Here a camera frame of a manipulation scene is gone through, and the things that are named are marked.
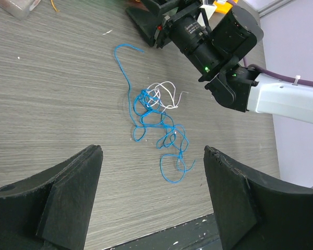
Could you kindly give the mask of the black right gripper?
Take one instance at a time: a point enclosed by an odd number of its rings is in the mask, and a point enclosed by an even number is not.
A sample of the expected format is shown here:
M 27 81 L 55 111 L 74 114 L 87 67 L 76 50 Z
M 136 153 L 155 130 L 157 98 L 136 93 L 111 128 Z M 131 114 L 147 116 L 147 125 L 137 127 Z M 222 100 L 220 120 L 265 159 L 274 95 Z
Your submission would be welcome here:
M 128 7 L 126 12 L 144 41 L 163 48 L 173 42 L 178 48 L 197 48 L 206 38 L 206 29 L 197 21 L 202 13 L 201 1 L 141 0 L 147 10 Z M 175 14 L 164 13 L 177 8 Z

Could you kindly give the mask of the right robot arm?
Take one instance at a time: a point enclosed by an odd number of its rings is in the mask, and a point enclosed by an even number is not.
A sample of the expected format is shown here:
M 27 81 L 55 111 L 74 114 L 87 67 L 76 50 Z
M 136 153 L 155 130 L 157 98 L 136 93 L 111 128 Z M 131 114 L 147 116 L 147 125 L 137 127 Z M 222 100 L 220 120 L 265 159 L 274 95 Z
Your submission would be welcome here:
M 313 82 L 240 64 L 263 39 L 244 8 L 232 6 L 214 28 L 203 1 L 143 1 L 142 8 L 131 6 L 126 12 L 149 46 L 174 43 L 221 106 L 313 124 Z

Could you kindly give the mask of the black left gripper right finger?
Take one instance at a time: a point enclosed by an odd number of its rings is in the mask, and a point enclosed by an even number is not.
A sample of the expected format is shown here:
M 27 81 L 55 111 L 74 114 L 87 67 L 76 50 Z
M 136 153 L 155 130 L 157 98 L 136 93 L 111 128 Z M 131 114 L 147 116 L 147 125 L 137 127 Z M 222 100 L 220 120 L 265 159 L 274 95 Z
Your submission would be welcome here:
M 313 249 L 313 188 L 206 146 L 204 169 L 223 249 Z

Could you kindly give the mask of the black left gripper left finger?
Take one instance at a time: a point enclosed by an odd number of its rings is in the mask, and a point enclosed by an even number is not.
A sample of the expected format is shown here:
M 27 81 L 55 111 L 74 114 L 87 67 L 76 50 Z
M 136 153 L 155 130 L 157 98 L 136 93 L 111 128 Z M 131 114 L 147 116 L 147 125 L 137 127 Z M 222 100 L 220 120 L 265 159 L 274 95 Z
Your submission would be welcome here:
M 90 145 L 0 187 L 0 249 L 84 249 L 102 160 Z

